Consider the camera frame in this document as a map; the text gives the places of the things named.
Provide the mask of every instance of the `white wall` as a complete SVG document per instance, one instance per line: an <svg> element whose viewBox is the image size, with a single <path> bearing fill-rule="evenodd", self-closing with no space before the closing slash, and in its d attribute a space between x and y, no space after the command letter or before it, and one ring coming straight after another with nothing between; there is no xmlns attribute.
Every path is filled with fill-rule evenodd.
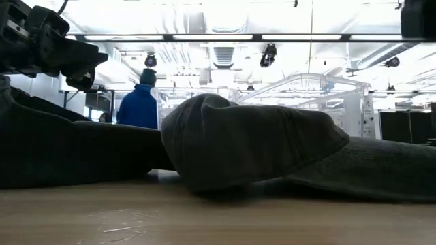
<svg viewBox="0 0 436 245"><path fill-rule="evenodd" d="M51 78L44 74L40 74L36 78L28 78L24 75L12 75L10 78L11 86L29 93L30 96L39 97L63 107L64 94L60 93L59 90L65 85L61 79ZM85 98L86 95L77 94L68 102L67 109L83 114Z"/></svg>

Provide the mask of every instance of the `transparent plastic box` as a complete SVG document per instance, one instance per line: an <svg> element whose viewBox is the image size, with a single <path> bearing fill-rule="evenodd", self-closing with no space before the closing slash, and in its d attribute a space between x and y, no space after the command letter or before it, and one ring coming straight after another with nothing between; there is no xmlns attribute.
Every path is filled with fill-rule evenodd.
<svg viewBox="0 0 436 245"><path fill-rule="evenodd" d="M282 105L329 114L351 136L363 136L365 93L371 85L332 76L300 74L241 97L239 105Z"/></svg>
<svg viewBox="0 0 436 245"><path fill-rule="evenodd" d="M239 91L228 88L153 88L151 94L157 102L157 128L161 129L162 120L178 105L204 93L214 93L231 102L240 98Z"/></svg>

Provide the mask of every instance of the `fluorescent light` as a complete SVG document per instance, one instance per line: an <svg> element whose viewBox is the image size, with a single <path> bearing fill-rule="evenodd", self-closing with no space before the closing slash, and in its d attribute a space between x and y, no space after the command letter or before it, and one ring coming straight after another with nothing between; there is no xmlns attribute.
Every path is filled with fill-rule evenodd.
<svg viewBox="0 0 436 245"><path fill-rule="evenodd" d="M350 40L402 40L401 35L352 35Z"/></svg>
<svg viewBox="0 0 436 245"><path fill-rule="evenodd" d="M340 35L263 35L262 40L339 40Z"/></svg>
<svg viewBox="0 0 436 245"><path fill-rule="evenodd" d="M104 41L104 40L149 40L161 41L164 40L163 35L85 35L89 41Z"/></svg>
<svg viewBox="0 0 436 245"><path fill-rule="evenodd" d="M251 40L253 35L245 34L205 34L205 35L174 35L174 40Z"/></svg>

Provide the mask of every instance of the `dark fabric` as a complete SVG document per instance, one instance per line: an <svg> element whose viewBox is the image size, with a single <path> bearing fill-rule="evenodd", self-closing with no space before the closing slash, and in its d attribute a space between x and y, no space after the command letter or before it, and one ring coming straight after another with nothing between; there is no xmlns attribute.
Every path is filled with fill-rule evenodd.
<svg viewBox="0 0 436 245"><path fill-rule="evenodd" d="M285 176L361 197L436 202L435 148L350 138L323 112L199 95L165 118L161 132L193 191Z"/></svg>
<svg viewBox="0 0 436 245"><path fill-rule="evenodd" d="M38 97L31 97L25 92L14 87L11 87L10 95L12 96L12 98L16 103L34 110L57 115L62 118L68 119L72 122L91 121L83 115L72 112L70 110L66 110L65 108L62 108L44 99Z"/></svg>
<svg viewBox="0 0 436 245"><path fill-rule="evenodd" d="M71 122L18 105L0 79L0 189L124 180L172 169L152 129Z"/></svg>
<svg viewBox="0 0 436 245"><path fill-rule="evenodd" d="M122 125L157 129L157 104L150 94L151 89L146 84L136 85L121 102L116 121Z"/></svg>

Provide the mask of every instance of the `black spotlight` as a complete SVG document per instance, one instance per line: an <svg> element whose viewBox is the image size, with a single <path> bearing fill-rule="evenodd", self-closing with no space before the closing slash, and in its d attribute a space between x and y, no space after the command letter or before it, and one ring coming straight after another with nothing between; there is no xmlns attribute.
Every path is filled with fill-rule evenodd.
<svg viewBox="0 0 436 245"><path fill-rule="evenodd" d="M277 55L277 49L274 44L268 44L264 53L262 54L262 58L260 59L260 67L270 67L274 61L275 56Z"/></svg>
<svg viewBox="0 0 436 245"><path fill-rule="evenodd" d="M155 54L148 54L144 62L145 66L148 68L155 67L157 65L157 60Z"/></svg>
<svg viewBox="0 0 436 245"><path fill-rule="evenodd" d="M399 65L400 65L400 59L398 59L397 57L394 57L394 58L392 58L389 61L386 61L384 63L384 66L386 66L387 68L389 68L389 67L397 67Z"/></svg>

